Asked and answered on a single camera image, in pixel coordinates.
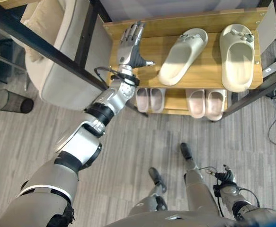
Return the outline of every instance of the wooden shelf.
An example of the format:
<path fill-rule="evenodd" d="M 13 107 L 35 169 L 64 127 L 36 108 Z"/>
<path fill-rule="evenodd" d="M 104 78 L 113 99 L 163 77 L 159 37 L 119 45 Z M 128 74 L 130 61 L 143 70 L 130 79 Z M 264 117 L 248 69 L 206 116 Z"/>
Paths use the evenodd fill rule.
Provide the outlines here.
<path fill-rule="evenodd" d="M 263 83 L 263 78 L 258 33 L 257 31 L 252 31 L 252 33 L 255 35 L 255 62 L 257 64 L 254 64 L 254 76 L 250 89 L 255 89 Z M 141 56 L 156 63 L 154 66 L 134 69 L 134 74 L 140 79 L 141 87 L 170 87 L 161 84 L 157 75 L 177 38 L 178 36 L 161 36 L 141 40 Z M 203 52 L 190 66 L 184 77 L 171 88 L 224 89 L 219 38 L 220 33 L 208 33 L 208 43 Z M 110 65 L 115 70 L 118 67 L 116 62 L 118 45 L 119 41 L 114 40 Z"/>
<path fill-rule="evenodd" d="M 220 34 L 230 24 L 242 24 L 247 26 L 255 36 L 254 75 L 250 86 L 250 89 L 255 89 L 263 83 L 256 28 L 266 12 L 267 8 L 232 9 L 142 20 L 142 22 L 146 22 L 146 27 L 140 42 L 140 53 L 144 59 L 154 61 L 156 65 L 134 69 L 134 74 L 140 79 L 140 86 L 167 88 L 163 114 L 189 115 L 185 88 L 225 89 L 222 84 Z M 104 28 L 113 39 L 110 66 L 115 70 L 118 67 L 116 54 L 119 39 L 125 29 L 134 22 L 134 20 L 128 20 L 104 24 Z M 170 87 L 161 84 L 157 75 L 170 49 L 181 34 L 194 27 L 202 28 L 208 33 L 207 46 L 190 66 L 180 82 Z"/>
<path fill-rule="evenodd" d="M 224 110 L 227 109 L 227 97 L 225 99 Z M 187 107 L 185 89 L 167 89 L 165 94 L 165 108 L 161 114 L 190 115 Z"/>
<path fill-rule="evenodd" d="M 0 0 L 0 5 L 5 9 L 10 9 L 18 6 L 23 6 L 32 2 L 41 0 Z"/>

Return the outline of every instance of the white slipper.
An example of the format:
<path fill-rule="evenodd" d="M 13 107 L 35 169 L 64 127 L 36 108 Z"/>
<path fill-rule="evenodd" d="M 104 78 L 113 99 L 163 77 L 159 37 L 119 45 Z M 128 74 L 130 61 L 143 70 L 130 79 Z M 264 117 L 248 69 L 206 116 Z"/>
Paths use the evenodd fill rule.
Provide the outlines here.
<path fill-rule="evenodd" d="M 136 89 L 136 102 L 137 108 L 140 112 L 146 113 L 149 108 L 149 94 L 148 89 L 145 87 Z"/>
<path fill-rule="evenodd" d="M 207 41 L 206 31 L 200 28 L 192 28 L 182 34 L 161 67 L 159 81 L 167 86 L 178 83 L 205 48 Z"/>
<path fill-rule="evenodd" d="M 227 26 L 220 36 L 222 83 L 232 92 L 247 90 L 253 78 L 254 36 L 244 25 Z"/>
<path fill-rule="evenodd" d="M 165 88 L 151 88 L 151 108 L 154 113 L 161 113 L 165 106 Z"/>
<path fill-rule="evenodd" d="M 206 116 L 209 120 L 218 121 L 222 118 L 225 97 L 225 89 L 212 89 L 205 91 Z"/>
<path fill-rule="evenodd" d="M 187 106 L 190 115 L 201 118 L 205 115 L 205 91 L 204 89 L 186 89 Z"/>

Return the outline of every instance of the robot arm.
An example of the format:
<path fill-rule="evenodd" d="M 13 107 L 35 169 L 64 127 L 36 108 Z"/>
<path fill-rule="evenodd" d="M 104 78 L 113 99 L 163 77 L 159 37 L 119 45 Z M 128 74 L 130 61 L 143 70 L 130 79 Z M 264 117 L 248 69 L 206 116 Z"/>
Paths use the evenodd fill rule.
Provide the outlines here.
<path fill-rule="evenodd" d="M 143 28 L 144 24 L 137 22 L 124 32 L 118 49 L 119 69 L 114 71 L 111 87 L 66 130 L 56 145 L 57 155 L 22 185 L 20 194 L 0 219 L 0 227 L 66 227 L 72 222 L 79 171 L 98 157 L 102 150 L 99 137 L 133 97 L 139 80 L 132 69 L 153 65 L 139 54 Z"/>
<path fill-rule="evenodd" d="M 221 181 L 220 185 L 214 185 L 214 194 L 221 197 L 223 204 L 227 210 L 233 214 L 237 221 L 244 225 L 252 225 L 254 223 L 267 223 L 276 217 L 276 211 L 267 208 L 261 208 L 257 200 L 257 206 L 252 205 L 241 195 L 241 190 L 246 190 L 236 184 L 235 177 L 231 169 L 224 165 L 224 173 L 215 173 L 207 170 L 207 173 L 215 176 Z"/>

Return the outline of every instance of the wastebasket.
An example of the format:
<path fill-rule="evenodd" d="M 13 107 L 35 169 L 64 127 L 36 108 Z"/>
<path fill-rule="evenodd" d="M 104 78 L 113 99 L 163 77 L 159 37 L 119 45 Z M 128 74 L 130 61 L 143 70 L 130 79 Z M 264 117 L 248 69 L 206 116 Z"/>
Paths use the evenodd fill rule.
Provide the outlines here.
<path fill-rule="evenodd" d="M 0 111 L 27 114 L 34 107 L 34 101 L 30 98 L 10 92 L 6 89 L 0 90 Z"/>

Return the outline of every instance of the robotic hand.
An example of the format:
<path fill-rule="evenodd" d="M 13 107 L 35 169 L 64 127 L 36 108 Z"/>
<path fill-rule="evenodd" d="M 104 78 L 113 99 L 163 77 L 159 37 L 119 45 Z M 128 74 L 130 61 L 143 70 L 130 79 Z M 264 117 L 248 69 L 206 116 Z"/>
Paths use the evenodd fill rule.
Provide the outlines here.
<path fill-rule="evenodd" d="M 153 65 L 139 54 L 144 25 L 137 22 L 124 32 L 118 49 L 119 69 L 108 69 L 114 73 L 110 88 L 65 131 L 56 144 L 57 155 L 22 185 L 20 194 L 0 219 L 0 227 L 66 227 L 72 222 L 79 171 L 89 167 L 98 157 L 102 150 L 99 137 L 134 96 L 139 80 L 132 69 Z"/>
<path fill-rule="evenodd" d="M 154 65 L 140 56 L 139 44 L 145 23 L 138 21 L 126 29 L 121 37 L 117 59 L 120 72 L 129 72 L 133 68 Z"/>

